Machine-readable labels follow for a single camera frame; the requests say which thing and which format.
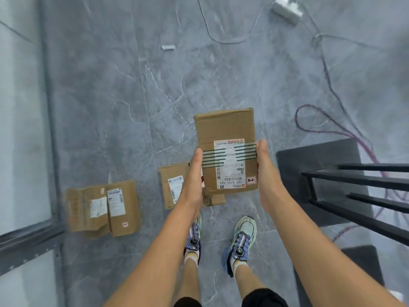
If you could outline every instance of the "sneaker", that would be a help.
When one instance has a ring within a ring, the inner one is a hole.
[[[196,222],[192,224],[189,230],[189,235],[187,236],[186,247],[184,248],[183,254],[189,253],[191,251],[199,251],[199,259],[197,263],[200,261],[200,255],[202,251],[202,241],[200,240],[200,227],[202,226],[202,216],[199,215],[197,217]]]
[[[233,271],[230,267],[230,257],[247,262],[249,250],[256,240],[256,235],[256,221],[251,217],[242,217],[234,227],[232,244],[226,248],[222,255],[223,269],[231,278],[233,278]]]

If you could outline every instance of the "black shorts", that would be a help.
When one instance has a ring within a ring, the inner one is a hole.
[[[191,297],[183,297],[178,300],[174,307],[202,307]],[[284,299],[270,289],[257,289],[248,294],[241,307],[288,307]]]

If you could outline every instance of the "hand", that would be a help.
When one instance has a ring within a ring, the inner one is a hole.
[[[274,167],[268,155],[268,143],[265,139],[256,142],[258,185],[260,188],[260,202],[264,210],[271,213],[271,197],[286,192],[280,179],[278,170]]]
[[[192,212],[192,223],[199,216],[203,204],[201,168],[203,151],[196,148],[190,161],[189,173],[179,196],[177,205]]]

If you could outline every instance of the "red cable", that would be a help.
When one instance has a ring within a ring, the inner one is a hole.
[[[341,130],[343,130],[344,132],[341,131],[333,131],[333,130],[309,130],[309,129],[305,129],[304,127],[301,127],[299,122],[298,122],[298,113],[302,108],[312,108],[318,112],[320,112],[321,114],[323,114],[326,118],[328,118],[332,123],[334,123],[336,126],[338,126]],[[315,106],[313,104],[304,104],[303,106],[300,106],[299,108],[297,108],[297,111],[295,112],[294,115],[294,121],[295,121],[295,125],[298,129],[305,131],[307,133],[333,133],[333,134],[337,134],[337,135],[343,135],[349,138],[354,138],[357,140],[357,142],[360,144],[360,146],[365,150],[365,152],[368,154],[369,158],[372,160],[373,163],[377,164],[379,163],[376,155],[373,153],[373,151],[371,151],[371,149],[369,149],[369,147],[366,145],[366,143],[364,141],[362,141],[359,137],[357,137],[357,135],[355,135],[354,133],[352,133],[351,131],[349,131],[348,129],[346,129],[344,126],[342,126],[340,123],[338,123],[337,121],[335,121],[334,118],[332,118],[328,113],[326,113],[323,109],[321,109],[318,106]],[[386,172],[381,171],[381,176],[382,177],[388,177],[388,174]],[[402,201],[408,201],[407,200],[407,192],[405,192],[403,194],[403,196],[400,196],[398,194],[398,192],[396,190],[392,190],[393,193]],[[388,190],[385,190],[385,198],[388,198]],[[377,219],[381,213],[384,211],[385,208],[380,208],[378,210],[378,212],[375,214],[374,219]],[[405,218],[406,222],[409,223],[408,219],[406,218],[406,215],[403,215],[403,217]],[[359,227],[359,225],[351,225],[348,227],[345,227],[343,230],[341,230],[340,232],[338,232],[335,237],[333,238],[333,242],[335,242],[337,239],[339,239],[343,234],[345,234],[346,232],[350,231],[351,229],[354,229],[356,227]]]

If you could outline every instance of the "barcode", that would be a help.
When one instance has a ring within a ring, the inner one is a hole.
[[[232,178],[225,178],[225,181],[241,181],[243,177],[232,177]]]

